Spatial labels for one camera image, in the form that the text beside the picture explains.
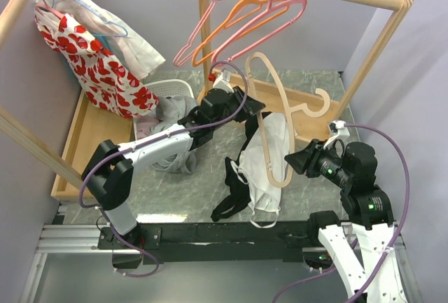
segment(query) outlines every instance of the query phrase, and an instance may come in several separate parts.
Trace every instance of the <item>wooden clothes rack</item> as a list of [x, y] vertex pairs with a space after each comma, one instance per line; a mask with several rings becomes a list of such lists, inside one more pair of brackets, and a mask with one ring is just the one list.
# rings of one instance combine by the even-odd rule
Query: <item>wooden clothes rack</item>
[[[310, 118], [303, 113], [296, 113], [293, 116], [294, 125], [297, 133], [300, 135], [297, 138], [303, 141], [310, 141], [313, 138], [327, 139], [329, 135], [328, 123], [331, 120], [337, 119], [344, 112], [345, 108], [349, 105], [351, 98], [355, 95], [361, 83], [369, 73], [373, 64], [377, 61], [379, 55], [383, 51], [386, 44], [391, 39], [393, 33], [401, 23], [406, 13], [411, 8], [414, 0], [342, 0], [353, 3], [363, 4], [365, 6], [372, 6], [376, 8], [383, 8], [392, 10], [392, 14], [387, 21], [386, 25], [378, 35], [377, 40], [371, 47], [367, 57], [361, 64], [358, 72], [353, 78], [352, 84], [348, 87], [341, 101], [332, 101], [330, 110], [320, 118]], [[199, 0], [199, 14], [202, 17], [205, 10], [209, 6], [209, 0]], [[201, 29], [202, 42], [210, 34], [210, 17], [206, 20]], [[208, 43], [202, 49], [202, 55], [205, 57], [211, 52], [211, 44]], [[211, 60], [208, 59], [203, 63], [204, 66], [204, 88], [199, 95], [201, 99], [212, 88], [212, 83], [208, 79], [208, 74], [211, 67]], [[231, 83], [233, 85], [242, 86], [242, 80], [237, 75], [232, 75]], [[266, 111], [283, 112], [281, 97], [278, 93], [277, 87], [268, 83], [264, 83], [255, 80], [255, 88], [259, 94], [260, 100], [266, 104]], [[307, 94], [298, 90], [287, 90], [288, 98], [294, 104], [308, 103], [310, 106], [314, 106], [316, 110], [319, 110], [323, 105], [322, 98], [312, 94]]]
[[[3, 12], [0, 14], [0, 48], [4, 45], [6, 39], [8, 38], [11, 30], [14, 28], [15, 23], [17, 22], [18, 18], [22, 14], [23, 10], [25, 9], [25, 6], [27, 5], [29, 0], [10, 0], [6, 7], [4, 8]], [[349, 89], [346, 91], [344, 97], [342, 98], [341, 102], [336, 103], [335, 101], [332, 101], [332, 108], [330, 110], [332, 111], [331, 118], [337, 118], [341, 115], [342, 111], [347, 107], [348, 103], [350, 102], [351, 98], [355, 94], [356, 90], [359, 88], [361, 83], [363, 82], [364, 78], [368, 74], [369, 70], [372, 68], [373, 64], [377, 60], [378, 56], [381, 54], [382, 50], [386, 46], [389, 39], [392, 37], [394, 31], [397, 29], [398, 25], [410, 9], [413, 0], [343, 0], [343, 1], [350, 1], [354, 3], [363, 4], [366, 6], [374, 6], [377, 8], [384, 8], [392, 10], [393, 13], [386, 23], [385, 27], [381, 31], [381, 34], [378, 36], [377, 40], [375, 41], [374, 45], [372, 46], [372, 49], [370, 50], [369, 54], [365, 58], [365, 61], [361, 65], [360, 69], [358, 70], [358, 73], [356, 74], [353, 83], [349, 87]], [[207, 6], [209, 5], [209, 0], [199, 0], [199, 13], [201, 16], [203, 16], [205, 10], [207, 9]], [[207, 20], [204, 24], [204, 26], [201, 29], [201, 37], [204, 41], [207, 36], [210, 34], [210, 21]], [[203, 55], [208, 55], [211, 52], [211, 46], [210, 44], [206, 45], [203, 50]], [[204, 63], [204, 89], [202, 90], [202, 96], [203, 94], [207, 93], [211, 88], [211, 83], [207, 80], [207, 74], [210, 69], [210, 61], [206, 61]], [[238, 78], [236, 75], [232, 75], [232, 82], [234, 85], [241, 85], [241, 78]], [[273, 85], [264, 83], [264, 82], [258, 82], [255, 80], [255, 86], [258, 92], [258, 96], [260, 99], [265, 100], [267, 102], [268, 107], [275, 105], [275, 99], [276, 96], [273, 94], [273, 91], [277, 90], [277, 88]], [[312, 95], [312, 94], [305, 94], [300, 91], [295, 90], [285, 90], [286, 95], [288, 98], [294, 103], [302, 103], [306, 102], [308, 104], [317, 103], [319, 104], [320, 101], [318, 97]], [[108, 124], [107, 129], [115, 129], [116, 123], [119, 121], [112, 120], [114, 114], [109, 113], [107, 111], [100, 111], [98, 108], [91, 108], [94, 109], [94, 111], [91, 112], [90, 119], [86, 120], [86, 113], [90, 110], [90, 104], [86, 100], [86, 98], [83, 96], [83, 94], [80, 97], [80, 100], [78, 102], [78, 107], [76, 109], [75, 115], [73, 116], [73, 122], [71, 125], [71, 129], [69, 132], [69, 136], [67, 139], [66, 147], [64, 149], [63, 157], [66, 158], [64, 160], [62, 157], [60, 157], [58, 154], [51, 151], [47, 145], [45, 145], [40, 139], [38, 139], [34, 134], [32, 134], [31, 131], [29, 131], [24, 125], [22, 125], [16, 118], [14, 118], [8, 111], [0, 107], [0, 130], [4, 132], [6, 135], [8, 135], [12, 140], [17, 142], [19, 145], [21, 145], [23, 148], [25, 148], [27, 151], [29, 151], [34, 157], [36, 157], [38, 160], [46, 164], [50, 169], [52, 169], [57, 175], [57, 179], [55, 181], [55, 186], [60, 185], [61, 183], [64, 184], [65, 181], [70, 183], [73, 186], [73, 190], [76, 191], [81, 186], [81, 175], [79, 173], [79, 167], [74, 169], [72, 167], [72, 161], [73, 156], [76, 155], [76, 150], [79, 150], [80, 148], [77, 148], [77, 140], [76, 143], [73, 144], [73, 139], [78, 138], [80, 132], [82, 132], [82, 128], [90, 127], [91, 124], [98, 124], [100, 127], [103, 127], [104, 124]], [[112, 137], [116, 134], [108, 134], [108, 137]], [[96, 141], [102, 141], [104, 139], [101, 139], [101, 137], [95, 137]], [[73, 200], [76, 198], [76, 194], [74, 192], [70, 192], [69, 195], [58, 197], [61, 200]]]

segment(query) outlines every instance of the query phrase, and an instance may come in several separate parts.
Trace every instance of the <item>white garment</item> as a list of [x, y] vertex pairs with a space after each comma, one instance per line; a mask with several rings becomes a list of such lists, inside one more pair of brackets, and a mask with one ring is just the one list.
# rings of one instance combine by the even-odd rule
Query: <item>white garment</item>
[[[289, 154], [289, 133], [285, 115], [271, 113], [263, 120], [263, 123], [271, 157], [272, 174], [277, 181], [282, 181], [285, 179], [287, 167], [284, 157]], [[249, 184], [251, 223], [258, 228], [274, 227], [280, 212], [281, 188], [273, 186], [267, 178], [260, 128], [256, 130], [246, 150], [241, 152], [236, 172], [243, 174]], [[253, 221], [255, 210], [275, 212], [276, 219], [272, 224], [259, 226]]]
[[[45, 0], [52, 5], [53, 0]], [[106, 37], [111, 52], [125, 65], [139, 80], [152, 74], [159, 65], [165, 62], [164, 57], [154, 49], [145, 39], [132, 30], [126, 23], [114, 14], [100, 8], [92, 0], [80, 0], [101, 15], [105, 22], [112, 21], [126, 28], [126, 37]], [[54, 9], [61, 13], [70, 13], [91, 34], [125, 34], [125, 31], [113, 23], [104, 24], [102, 20], [87, 8], [74, 0], [55, 0]]]

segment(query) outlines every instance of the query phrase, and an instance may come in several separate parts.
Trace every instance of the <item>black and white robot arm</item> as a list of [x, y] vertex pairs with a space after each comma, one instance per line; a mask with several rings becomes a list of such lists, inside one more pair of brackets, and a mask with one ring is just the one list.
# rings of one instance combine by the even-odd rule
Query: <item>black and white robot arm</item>
[[387, 246], [395, 227], [389, 198], [375, 184], [375, 150], [366, 143], [351, 142], [339, 156], [330, 144], [348, 138], [349, 131], [340, 120], [333, 121], [329, 127], [332, 136], [327, 141], [313, 140], [304, 150], [287, 155], [285, 160], [298, 174], [309, 178], [324, 176], [341, 188], [342, 206], [358, 238], [364, 267], [350, 247], [336, 213], [312, 213], [309, 236], [315, 244], [320, 243], [327, 249], [348, 297], [353, 297], [365, 285], [386, 251], [376, 276], [355, 302], [406, 303], [396, 253]]
[[[201, 104], [175, 125], [138, 141], [118, 145], [104, 141], [85, 168], [82, 178], [88, 179], [90, 192], [118, 234], [130, 244], [137, 243], [141, 237], [139, 224], [127, 203], [133, 174], [162, 158], [202, 146], [225, 124], [225, 119], [243, 122], [264, 109], [263, 103], [249, 96], [244, 101], [242, 89], [231, 87], [225, 80], [229, 72], [221, 73]], [[101, 164], [108, 157], [110, 161]]]

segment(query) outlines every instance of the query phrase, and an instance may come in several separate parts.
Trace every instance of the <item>orange hanger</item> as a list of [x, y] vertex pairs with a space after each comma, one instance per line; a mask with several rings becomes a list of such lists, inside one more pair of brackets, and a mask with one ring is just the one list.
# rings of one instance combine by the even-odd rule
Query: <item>orange hanger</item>
[[[286, 1], [286, 0], [273, 0], [274, 2], [280, 2], [280, 1]], [[224, 20], [224, 22], [222, 22], [211, 34], [209, 34], [209, 36], [205, 39], [205, 41], [203, 41], [195, 50], [195, 52], [193, 53], [193, 57], [191, 60], [191, 63], [194, 67], [202, 64], [203, 62], [205, 62], [207, 59], [209, 59], [213, 53], [215, 52], [215, 50], [213, 50], [212, 52], [210, 52], [207, 56], [203, 57], [200, 60], [196, 60], [199, 52], [202, 50], [202, 48], [204, 46], [206, 46], [208, 43], [211, 42], [211, 40], [213, 38], [215, 38], [215, 36], [221, 31], [221, 30], [226, 30], [228, 28], [230, 28], [232, 25], [240, 22], [241, 20], [243, 20], [244, 18], [258, 12], [265, 4], [268, 3], [268, 0], [239, 0], [239, 2], [233, 7], [233, 9], [230, 11], [229, 15], [227, 16], [227, 18]], [[257, 8], [255, 8], [254, 10], [252, 10], [250, 13], [247, 13], [243, 16], [241, 16], [240, 18], [238, 18], [237, 20], [233, 20], [235, 18], [235, 16], [237, 16], [242, 10], [244, 10], [245, 7], [250, 6], [251, 4], [255, 4], [258, 5]], [[243, 34], [241, 34], [237, 39], [240, 39], [242, 37], [244, 37], [245, 35], [251, 33], [252, 31], [258, 29], [259, 27], [263, 26], [264, 24], [268, 23], [269, 21], [272, 21], [274, 18], [279, 17], [280, 15], [283, 15], [286, 11], [288, 11], [289, 6], [285, 7], [283, 10], [279, 11], [278, 13], [276, 13], [275, 15], [267, 18], [266, 20], [254, 25], [252, 28], [246, 30]]]

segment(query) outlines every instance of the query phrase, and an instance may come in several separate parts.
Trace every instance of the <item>pink hanger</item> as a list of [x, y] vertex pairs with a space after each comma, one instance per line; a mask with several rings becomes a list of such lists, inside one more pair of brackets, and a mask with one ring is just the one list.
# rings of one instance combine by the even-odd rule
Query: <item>pink hanger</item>
[[276, 10], [282, 9], [284, 7], [291, 6], [292, 4], [297, 4], [297, 3], [301, 3], [302, 4], [302, 9], [300, 10], [300, 12], [292, 20], [287, 21], [287, 23], [281, 25], [280, 27], [275, 29], [270, 34], [268, 34], [265, 37], [261, 38], [260, 40], [256, 41], [254, 44], [252, 44], [252, 45], [248, 46], [247, 48], [243, 49], [242, 51], [234, 54], [229, 59], [227, 59], [227, 61], [231, 62], [232, 60], [234, 60], [234, 59], [244, 55], [248, 51], [254, 49], [257, 46], [259, 46], [261, 43], [267, 41], [269, 38], [271, 38], [274, 35], [278, 34], [283, 29], [285, 29], [285, 28], [289, 27], [290, 25], [292, 25], [295, 21], [297, 21], [300, 18], [300, 16], [302, 16], [303, 12], [305, 11], [305, 8], [307, 7], [307, 0], [287, 0], [287, 1], [283, 1], [281, 3], [278, 3], [275, 6], [272, 5], [273, 3], [274, 3], [273, 0], [269, 0], [265, 11], [261, 12], [260, 14], [255, 16], [251, 21], [247, 22], [240, 30], [235, 32], [228, 40], [226, 40], [219, 48], [217, 48], [215, 53], [213, 54], [213, 56], [211, 58], [211, 62], [212, 63], [216, 62], [216, 59], [218, 58], [219, 54], [226, 47], [228, 47], [231, 43], [236, 41], [238, 39], [239, 35], [244, 33], [247, 29], [249, 29], [255, 23], [261, 21], [264, 17], [266, 17], [270, 13], [272, 13], [272, 12], [274, 12]]
[[200, 32], [202, 26], [204, 25], [207, 18], [209, 18], [211, 11], [213, 10], [214, 6], [216, 5], [216, 2], [222, 1], [222, 0], [212, 0], [212, 2], [209, 4], [209, 7], [205, 11], [204, 15], [202, 16], [201, 20], [197, 24], [196, 28], [193, 30], [193, 33], [190, 35], [190, 38], [188, 39], [188, 43], [181, 48], [181, 50], [178, 52], [178, 54], [175, 56], [173, 64], [174, 66], [182, 66], [184, 65], [195, 53], [195, 50], [190, 52], [188, 55], [186, 55], [183, 59], [181, 57], [185, 54], [185, 52], [191, 48], [193, 45], [193, 41], [195, 40], [197, 34]]
[[64, 14], [60, 13], [59, 11], [51, 8], [48, 4], [39, 2], [34, 6], [34, 9], [40, 11], [41, 9], [49, 11], [50, 13], [54, 14], [57, 18], [60, 20], [64, 17]]

